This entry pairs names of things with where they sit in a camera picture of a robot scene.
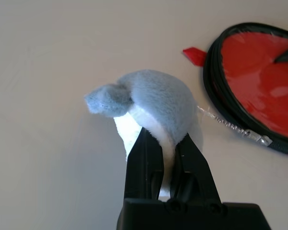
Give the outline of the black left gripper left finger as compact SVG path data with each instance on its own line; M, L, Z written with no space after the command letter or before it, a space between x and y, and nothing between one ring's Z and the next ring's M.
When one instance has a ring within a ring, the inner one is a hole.
M142 128L127 158L124 198L157 200L164 176L159 142Z

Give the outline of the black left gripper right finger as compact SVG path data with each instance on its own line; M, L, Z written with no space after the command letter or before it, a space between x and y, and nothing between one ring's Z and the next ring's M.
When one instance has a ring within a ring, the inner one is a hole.
M209 165L189 135L176 146L170 197L187 204L221 204Z

